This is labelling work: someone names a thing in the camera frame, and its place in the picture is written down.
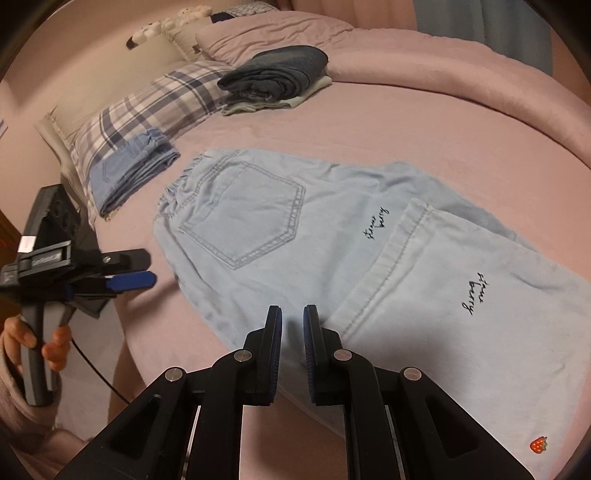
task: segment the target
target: human hand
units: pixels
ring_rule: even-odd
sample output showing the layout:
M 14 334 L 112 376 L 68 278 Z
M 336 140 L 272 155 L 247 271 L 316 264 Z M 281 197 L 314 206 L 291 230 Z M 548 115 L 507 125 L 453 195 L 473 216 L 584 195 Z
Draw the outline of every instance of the human hand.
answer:
M 18 317 L 10 317 L 4 322 L 4 351 L 8 359 L 22 375 L 21 345 L 27 348 L 35 348 L 37 338 L 33 335 L 27 324 Z M 69 326 L 58 327 L 53 332 L 51 343 L 46 343 L 41 348 L 41 355 L 49 363 L 50 368 L 60 372 L 66 366 L 72 331 Z

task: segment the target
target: sleeve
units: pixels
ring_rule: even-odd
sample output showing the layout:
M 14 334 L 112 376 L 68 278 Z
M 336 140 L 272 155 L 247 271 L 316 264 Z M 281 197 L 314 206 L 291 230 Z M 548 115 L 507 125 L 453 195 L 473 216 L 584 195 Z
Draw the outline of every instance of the sleeve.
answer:
M 34 453 L 54 428 L 61 386 L 52 405 L 31 407 L 22 396 L 7 362 L 4 339 L 0 335 L 0 428 L 13 447 Z

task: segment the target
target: wall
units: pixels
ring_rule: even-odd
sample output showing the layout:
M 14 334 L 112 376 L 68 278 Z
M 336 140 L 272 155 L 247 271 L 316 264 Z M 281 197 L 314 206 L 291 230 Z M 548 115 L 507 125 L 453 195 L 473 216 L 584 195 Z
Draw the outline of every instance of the wall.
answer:
M 195 2 L 75 0 L 27 42 L 0 83 L 0 116 L 8 124 L 0 139 L 0 209 L 20 231 L 39 188 L 60 181 L 57 160 L 34 124 L 55 105 L 64 81 L 105 50 L 125 48 L 141 25 L 191 4 Z

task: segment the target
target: plush toy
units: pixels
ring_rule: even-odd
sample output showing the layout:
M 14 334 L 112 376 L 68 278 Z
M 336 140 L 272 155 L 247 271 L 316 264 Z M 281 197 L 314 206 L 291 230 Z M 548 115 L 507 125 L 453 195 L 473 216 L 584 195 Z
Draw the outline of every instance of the plush toy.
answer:
M 199 20 L 200 18 L 209 17 L 211 14 L 212 7 L 208 5 L 197 5 L 196 7 L 183 8 L 174 17 L 167 17 L 140 28 L 137 32 L 131 35 L 127 41 L 127 48 L 131 50 L 132 48 L 148 41 L 149 38 L 160 35 L 162 32 L 173 30 L 189 22 Z
M 129 42 L 131 41 L 134 43 L 134 47 L 137 47 L 138 45 L 146 42 L 149 38 L 155 37 L 156 35 L 160 35 L 161 33 L 162 25 L 160 22 L 149 23 L 148 25 L 143 26 L 136 33 L 131 35 L 131 38 L 127 41 L 127 46 L 129 48 Z

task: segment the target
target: pocket stitching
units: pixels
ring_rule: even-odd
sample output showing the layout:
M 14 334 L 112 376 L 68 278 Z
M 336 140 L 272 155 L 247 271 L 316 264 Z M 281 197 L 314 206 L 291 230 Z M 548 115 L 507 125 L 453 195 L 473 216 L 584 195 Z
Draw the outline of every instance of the pocket stitching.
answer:
M 197 233 L 192 232 L 192 231 L 189 232 L 184 228 L 180 228 L 180 230 L 183 233 L 185 233 L 190 238 L 195 240 L 198 244 L 203 246 L 206 250 L 208 250 L 211 254 L 213 254 L 215 257 L 217 257 L 221 261 L 223 261 L 226 265 L 231 267 L 233 270 L 243 267 L 247 263 L 250 263 L 251 261 L 257 259 L 258 257 L 263 256 L 264 254 L 270 252 L 271 250 L 286 244 L 288 241 L 292 240 L 296 236 L 299 211 L 301 210 L 301 205 L 303 202 L 303 196 L 304 196 L 304 192 L 305 192 L 304 186 L 300 185 L 299 183 L 297 183 L 293 180 L 285 179 L 283 177 L 278 177 L 276 175 L 273 175 L 271 172 L 266 171 L 263 168 L 258 167 L 253 164 L 250 164 L 250 163 L 245 163 L 245 165 L 247 168 L 252 168 L 253 170 L 258 171 L 259 173 L 271 178 L 272 180 L 278 180 L 278 181 L 286 183 L 290 186 L 295 187 L 295 195 L 294 195 L 294 199 L 291 203 L 291 211 L 290 211 L 290 214 L 288 217 L 287 227 L 286 227 L 284 233 L 282 233 L 281 235 L 275 236 L 274 238 L 272 238 L 268 242 L 264 243 L 260 247 L 252 250 L 251 252 L 248 252 L 247 254 L 241 256 L 240 258 L 233 260 L 229 256 L 227 256 L 226 254 L 224 254 L 222 251 L 220 251 L 218 248 L 214 247 L 211 243 L 207 242 L 207 240 L 205 240 L 203 237 L 201 237 Z M 224 189 L 224 192 L 229 188 L 229 186 L 233 183 L 233 181 L 238 178 L 239 175 L 237 175 L 232 180 L 232 182 L 228 186 L 226 186 L 226 188 Z
M 111 181 L 111 178 L 109 178 L 109 175 L 107 174 L 107 167 L 109 166 L 110 163 L 113 162 L 113 159 L 116 158 L 115 155 L 120 152 L 121 150 L 125 150 L 126 153 L 129 155 L 130 158 L 132 158 L 133 160 L 136 159 L 136 156 L 133 155 L 133 152 L 131 151 L 131 149 L 129 148 L 128 144 L 124 144 L 122 145 L 120 148 L 113 148 L 113 152 L 111 152 L 109 154 L 108 157 L 103 157 L 103 159 L 101 160 L 102 162 L 102 171 L 103 171 L 103 181 Z

